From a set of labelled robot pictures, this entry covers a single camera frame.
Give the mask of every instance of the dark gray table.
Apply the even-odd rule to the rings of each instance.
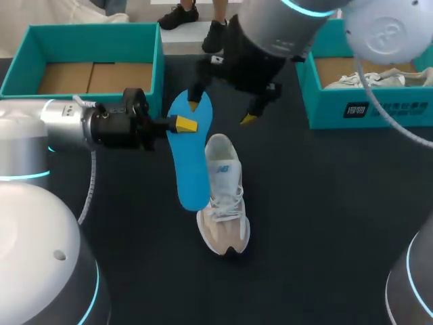
[[[195,60],[167,57],[166,109]],[[227,134],[244,168],[252,237],[239,261],[214,257],[180,207],[167,143],[98,151],[83,229],[108,279],[112,325],[388,324],[386,277],[433,207],[433,150],[388,129],[311,131],[293,67],[279,80],[284,96],[249,127],[238,124],[248,95],[209,89],[210,134]],[[50,163],[53,192],[78,215],[89,155]]]

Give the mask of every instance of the shoe insole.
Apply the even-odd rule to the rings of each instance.
[[[188,90],[182,92],[171,104],[168,116],[179,115],[197,122],[195,133],[167,131],[173,160],[175,161],[177,194],[188,211],[200,211],[210,199],[210,182],[204,146],[212,122],[212,104],[207,93],[194,112],[188,102]]]

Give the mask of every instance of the person's foot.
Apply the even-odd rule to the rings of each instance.
[[[173,8],[172,12],[159,19],[159,23],[162,29],[172,30],[179,27],[182,24],[188,22],[196,22],[198,20],[198,10],[196,2],[192,5],[191,10],[186,11],[183,9],[181,4],[178,4]]]
[[[203,41],[202,49],[206,53],[214,54],[223,49],[225,34],[227,32],[227,21],[221,24],[213,20],[210,24],[208,36]]]

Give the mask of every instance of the cardboard box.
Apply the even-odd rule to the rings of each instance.
[[[142,88],[160,115],[164,54],[156,23],[30,26],[6,75],[3,99],[120,102]]]
[[[421,72],[433,66],[433,47],[408,64],[378,66],[363,62],[365,72],[384,72],[392,67]],[[346,42],[344,22],[328,20],[318,32],[305,63],[296,65],[311,129],[388,127],[367,98],[364,89],[324,89],[343,75],[357,71]],[[375,96],[388,113],[405,127],[433,126],[433,87],[375,88]]]

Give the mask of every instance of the white sneaker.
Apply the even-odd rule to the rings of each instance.
[[[250,222],[242,195],[242,166],[229,138],[213,135],[205,148],[211,198],[197,213],[198,229],[218,255],[240,254],[250,239]]]
[[[426,68],[423,72],[418,73],[401,72],[399,69],[393,68],[380,74],[381,79],[395,78],[395,76],[403,76],[406,87],[433,86],[433,68]]]
[[[384,77],[378,73],[366,73],[365,79],[370,87],[404,87],[405,77],[401,74],[390,74]],[[342,88],[363,88],[359,74],[355,72],[350,76],[343,76],[341,79],[325,89],[342,89]]]

